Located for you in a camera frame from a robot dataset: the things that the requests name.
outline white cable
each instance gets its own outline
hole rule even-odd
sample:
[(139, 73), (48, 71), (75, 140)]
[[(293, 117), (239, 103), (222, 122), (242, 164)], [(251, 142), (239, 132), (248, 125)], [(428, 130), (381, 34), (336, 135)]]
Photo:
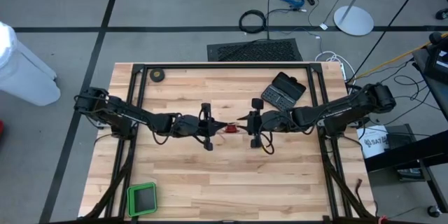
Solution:
[(321, 53), (319, 53), (319, 54), (316, 56), (316, 58), (314, 59), (314, 61), (317, 62), (317, 61), (319, 60), (319, 57), (320, 57), (320, 56), (322, 56), (322, 55), (324, 55), (324, 54), (327, 54), (327, 53), (332, 54), (331, 57), (329, 57), (328, 59), (326, 59), (327, 62), (339, 62), (340, 64), (343, 64), (343, 63), (341, 62), (341, 60), (344, 60), (345, 64), (346, 64), (347, 66), (349, 66), (351, 72), (353, 73), (353, 78), (356, 79), (356, 76), (354, 75), (354, 74), (355, 74), (355, 70), (354, 70), (353, 67), (350, 65), (350, 63), (349, 63), (346, 59), (344, 59), (343, 56), (341, 56), (341, 55), (337, 55), (335, 52), (332, 52), (332, 51), (321, 52)]

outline white bin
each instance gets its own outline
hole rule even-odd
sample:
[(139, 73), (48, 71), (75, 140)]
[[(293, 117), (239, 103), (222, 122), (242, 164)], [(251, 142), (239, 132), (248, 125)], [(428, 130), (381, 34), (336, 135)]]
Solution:
[(56, 73), (17, 40), (14, 30), (0, 22), (0, 90), (45, 106), (61, 96), (55, 78)]

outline wooden tabletop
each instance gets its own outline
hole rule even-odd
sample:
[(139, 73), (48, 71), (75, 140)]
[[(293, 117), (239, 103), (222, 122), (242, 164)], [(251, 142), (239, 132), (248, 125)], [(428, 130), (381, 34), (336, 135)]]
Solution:
[[(339, 64), (324, 62), (322, 67), (329, 100), (347, 95)], [(132, 63), (115, 64), (110, 95), (126, 99), (131, 69)], [(209, 102), (216, 120), (236, 122), (252, 110), (251, 99), (260, 97), (280, 71), (296, 77), (307, 87), (296, 106), (311, 106), (304, 69), (166, 69), (162, 82), (154, 83), (148, 78), (143, 109), (196, 116), (200, 104)], [(314, 80), (321, 102), (316, 76)], [(271, 109), (274, 108), (265, 103), (264, 111)], [(99, 136), (108, 133), (105, 129)], [(357, 139), (354, 130), (346, 135)], [(316, 132), (309, 136), (274, 134), (273, 155), (250, 148), (250, 140), (245, 132), (219, 132), (212, 137), (214, 150), (211, 152), (193, 138), (169, 139), (159, 146), (149, 129), (140, 126), (131, 185), (157, 184), (157, 211), (140, 216), (140, 220), (319, 221), (323, 215), (331, 216)], [(108, 188), (117, 142), (112, 137), (104, 137), (96, 144), (79, 216), (88, 213)], [(347, 185), (354, 190), (357, 180), (363, 180), (359, 193), (366, 208), (374, 213), (359, 145), (340, 139), (339, 151)], [(342, 216), (336, 185), (335, 189)], [(120, 193), (121, 188), (115, 197), (114, 215), (118, 212)]]

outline black puck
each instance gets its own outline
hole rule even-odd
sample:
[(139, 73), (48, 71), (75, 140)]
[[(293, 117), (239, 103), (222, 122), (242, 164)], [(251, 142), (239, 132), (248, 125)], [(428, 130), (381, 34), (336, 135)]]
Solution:
[(160, 82), (160, 81), (163, 81), (163, 79), (165, 78), (165, 73), (162, 69), (153, 69), (149, 73), (149, 77), (154, 82)]

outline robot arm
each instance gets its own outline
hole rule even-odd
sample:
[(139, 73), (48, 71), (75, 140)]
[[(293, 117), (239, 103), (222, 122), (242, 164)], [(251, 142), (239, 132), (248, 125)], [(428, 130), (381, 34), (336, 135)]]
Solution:
[(217, 122), (211, 117), (210, 104), (202, 104), (204, 118), (180, 113), (154, 114), (122, 101), (119, 97), (109, 96), (101, 88), (90, 87), (75, 97), (75, 111), (87, 116), (87, 119), (111, 126), (112, 135), (123, 139), (135, 137), (135, 123), (146, 125), (150, 131), (164, 137), (194, 137), (208, 151), (213, 150), (210, 137), (225, 127), (227, 123)]
[(386, 113), (395, 107), (391, 91), (385, 85), (369, 84), (346, 97), (316, 107), (293, 108), (289, 111), (268, 111), (260, 114), (263, 101), (252, 100), (251, 111), (239, 120), (247, 120), (247, 127), (241, 127), (255, 137), (252, 148), (261, 147), (261, 132), (304, 132), (320, 122), (328, 136), (345, 131), (346, 126), (369, 113)]

